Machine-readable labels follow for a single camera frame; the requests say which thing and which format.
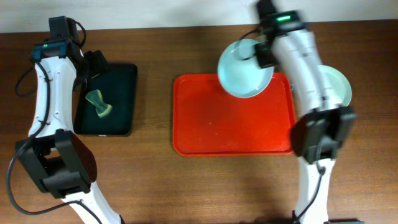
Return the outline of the mint green plate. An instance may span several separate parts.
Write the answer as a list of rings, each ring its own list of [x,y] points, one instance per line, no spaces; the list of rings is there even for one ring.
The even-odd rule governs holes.
[[[328,77],[335,94],[343,106],[348,106],[352,99],[352,89],[348,79],[337,69],[320,65],[319,69]]]

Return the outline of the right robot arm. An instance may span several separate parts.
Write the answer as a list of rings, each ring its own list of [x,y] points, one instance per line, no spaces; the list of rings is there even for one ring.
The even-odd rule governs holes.
[[[269,0],[258,1],[256,10],[259,66],[280,65],[295,87],[298,121],[290,130],[290,145],[298,159],[299,194],[291,223],[329,223],[330,177],[356,113],[343,105],[320,70],[315,35],[300,13],[278,11]]]

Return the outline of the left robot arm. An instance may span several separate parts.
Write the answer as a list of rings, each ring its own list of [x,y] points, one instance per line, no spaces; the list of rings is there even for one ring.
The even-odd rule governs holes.
[[[50,18],[50,38],[35,45],[31,53],[37,74],[34,120],[28,138],[16,143],[7,168],[6,190],[13,206],[30,215],[17,204],[11,190],[12,168],[20,161],[41,192],[62,200],[36,215],[71,206],[84,223],[123,223],[98,187],[93,153],[73,130],[73,90],[109,70],[100,51],[82,51],[85,41],[79,39],[80,26],[69,17]]]

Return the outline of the green yellow sponge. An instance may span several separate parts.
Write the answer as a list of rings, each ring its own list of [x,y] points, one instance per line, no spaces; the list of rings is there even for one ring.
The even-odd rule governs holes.
[[[110,104],[104,102],[100,90],[89,91],[86,94],[85,99],[95,107],[95,111],[100,118],[104,118],[109,115],[113,108]]]

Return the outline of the light blue plate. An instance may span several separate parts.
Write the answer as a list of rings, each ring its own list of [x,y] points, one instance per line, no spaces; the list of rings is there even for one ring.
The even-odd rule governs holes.
[[[250,98],[270,84],[274,67],[261,68],[254,56],[258,41],[235,41],[223,51],[218,61],[218,80],[223,89],[237,98]]]

